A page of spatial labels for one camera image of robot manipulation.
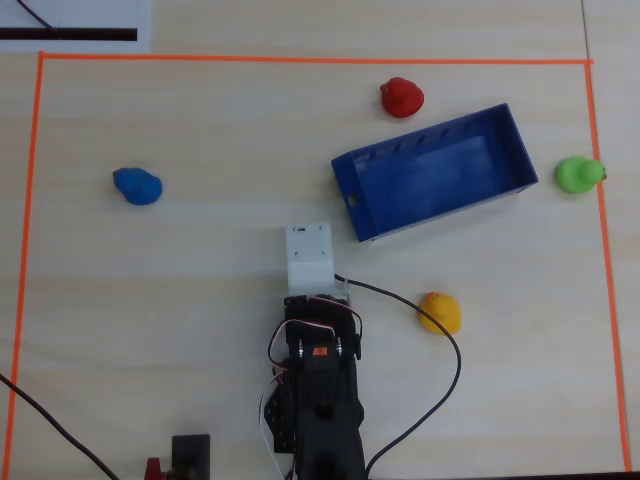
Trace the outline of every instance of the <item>light wood surface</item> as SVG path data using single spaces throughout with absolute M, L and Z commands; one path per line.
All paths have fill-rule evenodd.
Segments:
M 36 61 L 33 55 L 0 55 L 0 65 L 0 365 L 10 376 Z M 8 390 L 0 393 L 2 445 L 8 398 Z
M 379 111 L 377 87 L 393 75 L 429 99 L 407 122 Z M 374 477 L 621 468 L 597 202 L 551 182 L 558 159 L 590 152 L 580 66 L 190 64 L 185 74 L 55 61 L 45 76 L 22 384 L 124 478 L 168 455 L 170 435 L 203 431 L 212 478 L 272 477 L 252 412 L 286 295 L 281 227 L 320 220 L 333 226 L 339 272 L 414 300 L 450 292 L 464 312 L 458 390 Z M 331 158 L 503 101 L 539 185 L 357 244 Z M 126 164 L 164 178 L 158 204 L 135 209 L 113 191 L 111 171 Z M 358 291 L 354 301 L 370 458 L 438 400 L 455 357 L 401 305 Z M 14 448 L 18 478 L 99 476 L 22 404 Z
M 618 322 L 625 377 L 627 416 L 634 468 L 640 465 L 640 164 L 633 139 L 640 111 L 640 4 L 587 1 L 585 12 L 593 68 L 600 154 L 605 183 Z
M 585 57 L 579 0 L 154 0 L 152 51 Z

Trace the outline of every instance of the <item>black device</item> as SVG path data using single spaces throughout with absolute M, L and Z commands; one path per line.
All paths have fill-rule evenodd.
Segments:
M 356 359 L 359 333 L 347 303 L 331 296 L 312 301 L 285 299 L 289 356 L 278 386 L 264 407 L 276 453 L 293 453 L 300 480 L 366 480 L 358 428 L 364 410 L 358 399 Z
M 209 480 L 210 443 L 208 434 L 172 437 L 171 470 L 163 472 L 159 458 L 148 458 L 144 480 Z

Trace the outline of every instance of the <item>orange tape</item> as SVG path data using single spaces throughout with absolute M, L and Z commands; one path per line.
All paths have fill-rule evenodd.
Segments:
M 45 53 L 56 60 L 164 60 L 190 62 L 318 63 L 351 65 L 586 65 L 591 59 L 503 59 L 503 58 L 316 58 L 260 57 L 245 55 L 100 55 L 93 53 Z
M 40 118 L 40 98 L 42 96 L 42 71 L 44 54 L 38 54 L 38 72 L 36 74 L 36 93 L 33 99 L 33 117 L 31 118 L 31 143 L 29 145 L 29 165 L 27 167 L 27 191 L 24 197 L 24 218 L 22 221 L 22 253 L 20 255 L 20 280 L 18 283 L 18 306 L 16 308 L 16 331 L 13 339 L 13 360 L 11 381 L 18 383 L 18 367 L 20 364 L 20 342 L 22 339 L 22 314 L 24 312 L 24 291 L 27 282 L 27 260 L 29 257 L 29 227 L 31 224 L 31 199 L 33 197 L 33 173 L 36 163 L 36 141 L 38 137 L 38 120 Z M 2 463 L 2 480 L 9 478 L 9 462 L 11 461 L 11 443 L 13 439 L 13 420 L 16 409 L 16 393 L 9 392 L 9 412 L 7 415 L 7 432 L 4 442 L 4 461 Z
M 38 121 L 40 117 L 40 99 L 42 96 L 42 76 L 45 59 L 58 60 L 159 60 L 159 61 L 200 61 L 200 62 L 256 62 L 256 63 L 309 63 L 309 64 L 353 64 L 353 65 L 583 65 L 587 87 L 587 103 L 589 107 L 589 121 L 591 127 L 591 141 L 594 158 L 600 159 L 598 145 L 598 131 L 596 126 L 595 107 L 593 101 L 593 85 L 591 81 L 592 59 L 393 59 L 393 58 L 312 58 L 312 57 L 259 57 L 259 56 L 230 56 L 230 55 L 95 55 L 71 53 L 38 54 L 38 71 L 36 75 L 36 89 L 33 103 L 33 117 L 31 120 L 31 142 L 29 146 L 29 164 L 27 168 L 27 188 L 25 194 L 24 220 L 22 226 L 22 252 L 20 258 L 20 280 L 18 285 L 18 302 L 16 310 L 16 329 L 13 343 L 13 365 L 11 381 L 18 382 L 20 363 L 20 344 L 22 338 L 22 323 L 24 313 L 24 297 L 27 278 L 27 263 L 29 256 L 29 229 L 31 223 L 31 203 L 33 197 L 33 179 L 35 173 L 36 142 L 38 135 Z M 625 410 L 624 380 L 622 376 L 622 361 L 620 355 L 620 339 L 613 286 L 613 270 L 611 267 L 611 253 L 609 249 L 609 235 L 607 230 L 607 216 L 604 202 L 604 190 L 598 184 L 598 206 L 600 210 L 600 226 L 602 230 L 602 244 L 607 276 L 607 290 L 609 295 L 609 311 L 611 316 L 611 334 L 618 396 L 618 417 L 620 423 L 620 440 L 625 471 L 631 471 L 631 456 L 627 435 L 627 421 Z M 11 460 L 11 446 L 15 417 L 15 392 L 9 393 L 9 409 L 7 416 L 7 430 L 4 447 L 4 463 L 2 466 L 2 480 L 9 479 Z
M 593 83 L 591 81 L 591 66 L 584 65 L 584 76 L 587 84 L 587 103 L 589 105 L 589 123 L 591 126 L 591 144 L 593 158 L 600 160 L 600 146 L 598 145 L 598 127 L 596 124 L 596 110 L 593 101 Z M 613 362 L 616 372 L 616 392 L 618 396 L 618 421 L 620 423 L 620 442 L 622 443 L 622 458 L 624 469 L 631 471 L 631 453 L 627 432 L 626 402 L 624 396 L 624 376 L 622 374 L 622 359 L 620 355 L 620 334 L 618 332 L 618 312 L 616 308 L 616 294 L 613 286 L 613 268 L 611 267 L 611 250 L 609 248 L 609 230 L 607 228 L 607 209 L 604 203 L 604 189 L 598 183 L 598 208 L 600 210 L 600 229 L 602 230 L 602 249 L 604 250 L 604 269 L 607 275 L 607 292 L 609 294 L 609 315 L 611 317 L 611 338 L 613 341 Z

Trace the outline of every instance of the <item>blue bin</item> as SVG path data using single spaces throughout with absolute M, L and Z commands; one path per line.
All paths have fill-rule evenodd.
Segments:
M 506 103 L 331 164 L 361 242 L 538 182 Z

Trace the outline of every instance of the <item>green rubber duck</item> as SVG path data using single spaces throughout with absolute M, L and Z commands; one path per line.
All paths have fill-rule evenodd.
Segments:
M 605 178 L 602 162 L 586 157 L 569 157 L 556 168 L 556 182 L 567 193 L 586 193 Z

